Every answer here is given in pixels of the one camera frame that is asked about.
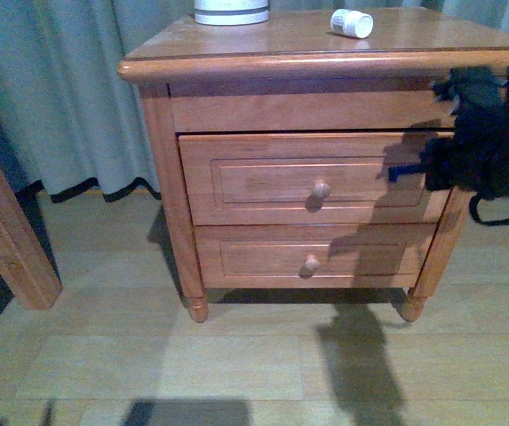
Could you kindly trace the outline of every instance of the nightstand top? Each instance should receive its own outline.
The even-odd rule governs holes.
[[[333,34],[332,11],[271,12],[266,22],[237,27],[200,25],[186,16],[128,54],[119,72],[135,83],[169,83],[420,69],[440,74],[473,64],[503,72],[509,64],[507,33],[424,8],[363,11],[375,26],[362,40]]]

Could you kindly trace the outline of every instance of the curtain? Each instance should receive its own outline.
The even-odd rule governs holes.
[[[509,32],[509,0],[270,5],[275,11],[424,6]],[[143,178],[158,191],[137,93],[116,66],[192,10],[192,0],[0,0],[0,126],[23,170],[20,182],[40,180],[56,194],[96,178],[103,193],[114,193]]]

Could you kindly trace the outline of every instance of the black device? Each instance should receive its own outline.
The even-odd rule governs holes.
[[[509,218],[483,221],[477,211],[480,200],[509,197],[509,67],[506,81],[495,77],[490,67],[452,68],[449,79],[436,83],[433,92],[437,100],[456,103],[455,134],[428,140],[420,163],[390,168],[389,180],[425,173],[428,191],[453,186],[475,191],[469,209],[473,220],[488,226],[509,225]]]

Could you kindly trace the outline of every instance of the drawer panel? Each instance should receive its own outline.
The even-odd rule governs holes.
[[[195,225],[436,222],[447,192],[422,175],[427,132],[199,135],[179,138]],[[328,195],[323,198],[323,189]]]
[[[177,132],[453,127],[426,78],[346,78],[170,86]]]
[[[413,287],[433,224],[200,226],[207,288]]]

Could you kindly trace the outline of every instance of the wooden nightstand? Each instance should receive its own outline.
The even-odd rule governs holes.
[[[265,23],[179,20],[127,55],[139,84],[191,316],[207,288],[409,288],[416,320],[465,219],[468,193],[429,193],[418,162],[453,131],[429,83],[452,67],[509,65],[509,35],[422,8],[372,9],[355,40],[332,11]]]

